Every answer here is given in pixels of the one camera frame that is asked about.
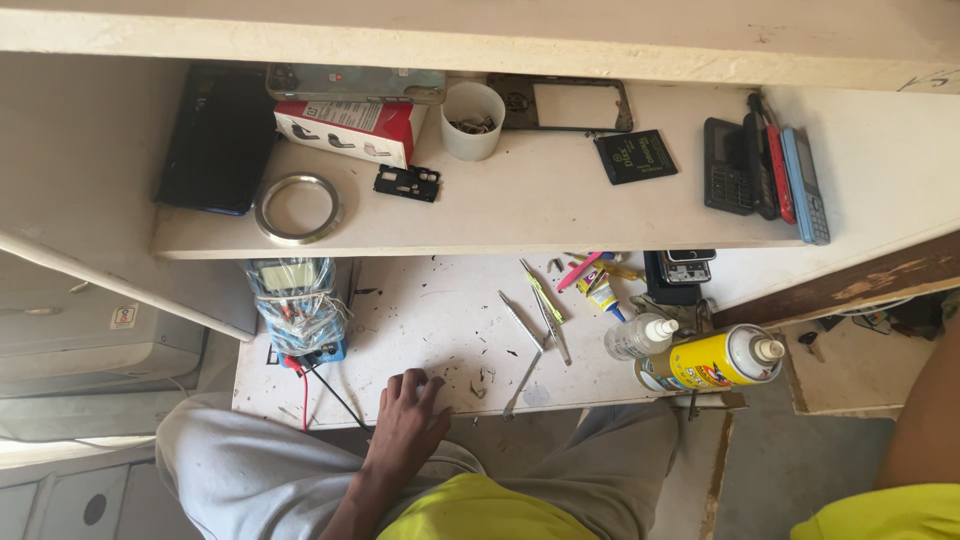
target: earbuds box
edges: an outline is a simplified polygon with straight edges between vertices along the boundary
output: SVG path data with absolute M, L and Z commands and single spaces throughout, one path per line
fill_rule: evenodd
M 313 148 L 405 169 L 423 126 L 426 105 L 281 101 L 276 127 Z

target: grey trousers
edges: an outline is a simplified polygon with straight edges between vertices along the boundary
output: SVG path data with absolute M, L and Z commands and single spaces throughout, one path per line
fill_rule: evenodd
M 179 404 L 156 431 L 156 466 L 208 540 L 316 540 L 363 459 L 229 410 L 228 393 Z M 601 539 L 643 539 L 677 446 L 663 401 L 595 407 L 563 448 L 522 479 L 495 479 L 569 512 Z M 417 477 L 377 533 L 440 484 Z

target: white plastic cup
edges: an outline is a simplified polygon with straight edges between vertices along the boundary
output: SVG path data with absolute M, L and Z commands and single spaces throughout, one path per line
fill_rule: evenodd
M 440 114 L 440 133 L 446 151 L 458 160 L 480 161 L 489 158 L 496 149 L 507 108 L 493 88 L 477 83 L 459 83 L 446 91 L 446 101 L 440 106 Z M 493 120 L 496 128 L 486 134 L 465 134 L 450 125 L 450 122 L 465 120 L 480 124 L 487 116 Z

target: silver ring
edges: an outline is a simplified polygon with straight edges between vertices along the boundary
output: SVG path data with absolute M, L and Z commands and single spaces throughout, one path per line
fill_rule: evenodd
M 309 182 L 325 189 L 330 196 L 331 208 L 330 215 L 327 216 L 326 221 L 320 227 L 308 233 L 290 234 L 280 231 L 267 221 L 266 207 L 270 205 L 274 195 L 281 189 L 297 182 Z M 302 246 L 316 242 L 330 234 L 344 218 L 344 205 L 340 202 L 340 196 L 337 195 L 337 188 L 326 178 L 311 173 L 292 173 L 260 191 L 256 197 L 254 215 L 256 216 L 256 224 L 260 226 L 260 231 L 263 231 L 268 238 L 277 244 Z

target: neon yellow shirt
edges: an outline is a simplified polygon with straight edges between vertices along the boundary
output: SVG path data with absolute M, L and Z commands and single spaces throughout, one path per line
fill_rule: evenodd
M 576 518 L 553 504 L 469 473 L 417 499 L 376 538 L 596 540 Z
M 957 540 L 960 484 L 929 483 L 847 497 L 790 531 L 791 540 Z

